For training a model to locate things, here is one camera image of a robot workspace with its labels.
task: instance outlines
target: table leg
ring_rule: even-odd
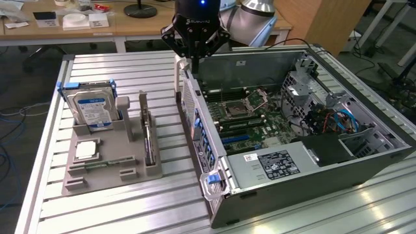
[[[401,22],[401,20],[403,20],[405,14],[408,13],[409,9],[411,9],[411,6],[407,5],[404,7],[404,9],[401,10],[401,12],[399,13],[399,15],[396,16],[393,22],[391,23],[389,27],[387,28],[383,36],[380,37],[380,39],[376,43],[376,47],[380,47],[383,45],[383,43],[385,42],[385,40],[388,39],[392,31],[395,30],[397,24]]]
[[[359,41],[359,46],[360,46],[360,47],[363,47],[363,45],[364,45],[364,43],[365,43],[365,41],[367,41],[367,39],[368,39],[368,37],[369,37],[372,31],[375,30],[375,28],[376,28],[376,26],[377,26],[377,24],[379,24],[379,22],[380,22],[380,20],[381,20],[381,18],[383,18],[383,16],[384,16],[385,12],[388,11],[391,5],[392,5],[392,0],[388,0],[388,1],[384,3],[384,6],[383,6],[381,10],[380,10],[380,12],[379,12],[376,18],[373,19],[373,21],[372,21],[372,23],[371,23],[368,29],[365,30],[365,33],[364,33],[361,39],[360,39],[360,41]]]
[[[276,35],[275,44],[281,42],[281,41],[284,41],[287,39],[288,32],[289,32],[289,30],[280,30],[279,35]]]
[[[409,63],[409,60],[412,59],[412,57],[416,56],[416,43],[412,46],[412,48],[409,49],[409,51],[407,52],[407,54],[404,55],[403,59],[400,60],[400,62],[397,63],[399,66],[405,66]]]
[[[125,37],[115,37],[117,53],[125,53]]]

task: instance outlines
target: hard drive label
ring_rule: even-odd
[[[77,101],[85,123],[91,127],[104,127],[111,125],[111,116],[105,107],[104,98],[83,99]]]
[[[257,158],[269,179],[279,179],[300,173],[293,159],[285,150],[259,155]]]

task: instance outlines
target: aluminum extrusion table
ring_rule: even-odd
[[[131,116],[139,115],[139,90],[148,93],[164,177],[83,195],[60,194],[73,118],[55,92],[16,233],[416,233],[415,156],[391,165],[355,188],[211,229],[173,98],[173,55],[171,51],[79,55],[63,61],[57,81],[113,78],[119,95],[129,96],[132,101]],[[323,57],[416,137],[415,125],[331,55]],[[340,88],[323,70],[319,79],[329,89]]]

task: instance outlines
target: robotiq logo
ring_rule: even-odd
[[[187,24],[191,23],[211,23],[211,20],[193,20],[193,19],[187,19]]]

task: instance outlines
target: circuit board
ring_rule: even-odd
[[[256,89],[245,98],[209,102],[228,155],[291,143],[297,137],[276,100]]]

